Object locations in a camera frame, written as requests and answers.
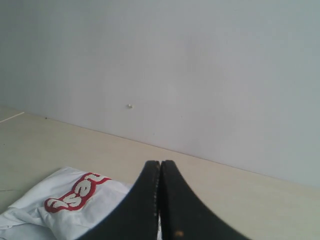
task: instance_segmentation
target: black curved object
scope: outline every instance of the black curved object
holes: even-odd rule
[[[158,195],[164,240],[248,240],[201,202],[174,161],[161,163]]]
[[[160,164],[147,161],[122,202],[79,240],[156,240]]]

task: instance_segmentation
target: wooden floor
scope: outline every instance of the wooden floor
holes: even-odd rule
[[[320,239],[320,189],[20,113],[0,106],[0,212],[63,166],[134,183],[147,160],[170,159],[212,211],[251,239]]]

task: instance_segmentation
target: levi's logo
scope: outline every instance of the levi's logo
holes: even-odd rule
[[[108,180],[110,180],[110,178],[96,173],[86,173],[76,181],[71,191],[67,194],[60,198],[48,198],[45,200],[44,208],[50,213],[56,213],[62,209],[69,211],[79,210],[95,193],[96,186]]]

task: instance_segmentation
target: black rubber piece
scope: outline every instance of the black rubber piece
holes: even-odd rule
[[[161,164],[158,196],[163,240],[248,240],[201,202],[174,161]]]
[[[156,240],[160,163],[147,161],[131,191],[79,240]]]

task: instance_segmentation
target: white t-shirt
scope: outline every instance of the white t-shirt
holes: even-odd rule
[[[131,185],[64,167],[0,215],[0,238],[74,240],[101,222]]]

